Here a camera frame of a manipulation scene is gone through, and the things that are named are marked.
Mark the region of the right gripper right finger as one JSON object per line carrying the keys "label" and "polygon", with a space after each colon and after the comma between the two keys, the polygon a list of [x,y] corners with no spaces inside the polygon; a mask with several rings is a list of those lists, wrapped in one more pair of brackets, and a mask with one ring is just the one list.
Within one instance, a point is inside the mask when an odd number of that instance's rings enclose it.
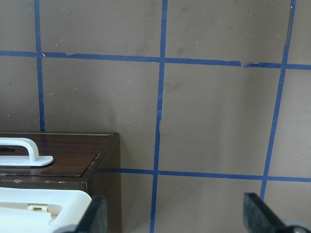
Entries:
{"label": "right gripper right finger", "polygon": [[243,224],[249,233],[309,233],[301,224],[286,224],[256,193],[243,195]]}

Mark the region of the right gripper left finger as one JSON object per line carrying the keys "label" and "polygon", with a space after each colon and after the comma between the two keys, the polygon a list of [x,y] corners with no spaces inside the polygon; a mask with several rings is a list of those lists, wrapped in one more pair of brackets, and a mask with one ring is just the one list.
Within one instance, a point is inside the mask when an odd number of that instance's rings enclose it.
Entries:
{"label": "right gripper left finger", "polygon": [[77,225],[68,225],[54,233],[106,233],[107,203],[104,196],[95,196]]}

